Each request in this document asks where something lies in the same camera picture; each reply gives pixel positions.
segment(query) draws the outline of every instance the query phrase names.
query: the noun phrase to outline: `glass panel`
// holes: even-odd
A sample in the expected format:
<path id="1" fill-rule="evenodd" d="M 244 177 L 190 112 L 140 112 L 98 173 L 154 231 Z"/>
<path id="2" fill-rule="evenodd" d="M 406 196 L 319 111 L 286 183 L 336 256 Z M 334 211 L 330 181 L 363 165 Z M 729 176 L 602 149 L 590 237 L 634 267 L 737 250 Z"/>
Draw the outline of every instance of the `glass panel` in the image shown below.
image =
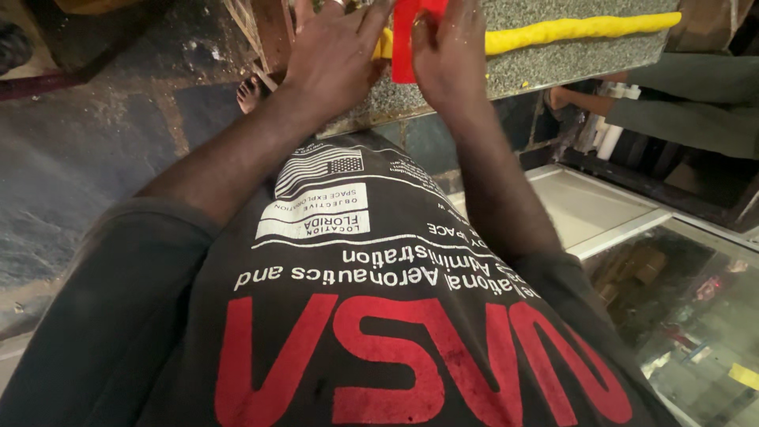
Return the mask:
<path id="1" fill-rule="evenodd" d="M 669 220 L 584 264 L 681 424 L 759 425 L 757 253 Z"/>

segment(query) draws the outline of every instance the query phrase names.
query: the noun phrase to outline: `person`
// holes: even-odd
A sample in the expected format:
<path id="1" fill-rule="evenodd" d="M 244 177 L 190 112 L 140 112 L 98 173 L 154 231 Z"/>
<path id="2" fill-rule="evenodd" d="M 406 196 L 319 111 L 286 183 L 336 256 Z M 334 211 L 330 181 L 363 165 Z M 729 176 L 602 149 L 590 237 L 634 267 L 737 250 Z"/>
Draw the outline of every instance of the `person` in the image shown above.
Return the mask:
<path id="1" fill-rule="evenodd" d="M 654 65 L 601 79 L 673 99 L 618 100 L 554 87 L 550 107 L 571 103 L 610 125 L 728 157 L 759 159 L 759 57 L 664 53 Z"/>
<path id="2" fill-rule="evenodd" d="M 309 139 L 392 6 L 326 2 L 278 90 L 99 219 L 0 425 L 676 425 L 509 149 L 477 0 L 413 27 L 468 220 L 378 135 Z"/>

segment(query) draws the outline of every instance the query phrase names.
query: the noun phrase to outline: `granite countertop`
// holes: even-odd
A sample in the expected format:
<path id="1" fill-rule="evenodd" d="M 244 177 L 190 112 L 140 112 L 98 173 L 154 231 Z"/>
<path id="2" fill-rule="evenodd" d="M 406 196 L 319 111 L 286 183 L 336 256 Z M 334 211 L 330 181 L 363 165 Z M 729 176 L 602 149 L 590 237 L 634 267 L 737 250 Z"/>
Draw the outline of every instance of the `granite countertop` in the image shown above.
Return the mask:
<path id="1" fill-rule="evenodd" d="M 676 10 L 678 0 L 481 0 L 487 29 L 519 28 L 564 17 L 619 17 Z M 618 39 L 563 40 L 489 57 L 488 97 L 499 99 L 656 62 L 666 31 Z M 319 138 L 432 112 L 415 84 L 382 77 L 361 105 L 329 123 Z"/>

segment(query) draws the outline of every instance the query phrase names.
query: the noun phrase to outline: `black t-shirt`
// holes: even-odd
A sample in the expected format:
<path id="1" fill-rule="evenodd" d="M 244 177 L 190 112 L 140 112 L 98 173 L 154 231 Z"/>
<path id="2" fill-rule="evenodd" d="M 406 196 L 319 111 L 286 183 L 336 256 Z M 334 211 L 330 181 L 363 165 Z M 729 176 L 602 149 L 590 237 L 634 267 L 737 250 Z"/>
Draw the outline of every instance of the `black t-shirt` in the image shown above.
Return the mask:
<path id="1" fill-rule="evenodd" d="M 224 230 L 111 209 L 0 400 L 0 425 L 328 424 L 677 425 L 576 258 L 506 265 L 371 133 L 306 143 Z"/>

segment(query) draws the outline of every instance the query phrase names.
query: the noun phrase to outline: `concrete floor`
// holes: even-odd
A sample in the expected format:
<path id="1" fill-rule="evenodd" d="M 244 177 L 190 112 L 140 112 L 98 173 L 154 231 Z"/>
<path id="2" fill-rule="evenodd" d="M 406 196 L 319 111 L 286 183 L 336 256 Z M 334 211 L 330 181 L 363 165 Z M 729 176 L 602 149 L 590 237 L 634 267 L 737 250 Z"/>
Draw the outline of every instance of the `concrete floor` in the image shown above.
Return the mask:
<path id="1" fill-rule="evenodd" d="M 28 3 L 59 62 L 102 69 L 88 84 L 0 103 L 0 340 L 34 329 L 105 209 L 241 114 L 235 90 L 255 58 L 216 0 L 146 0 L 97 17 L 64 15 L 52 0 Z M 544 164 L 559 126 L 540 94 L 496 106 L 523 162 Z M 437 115 L 376 131 L 448 193 L 461 191 Z"/>

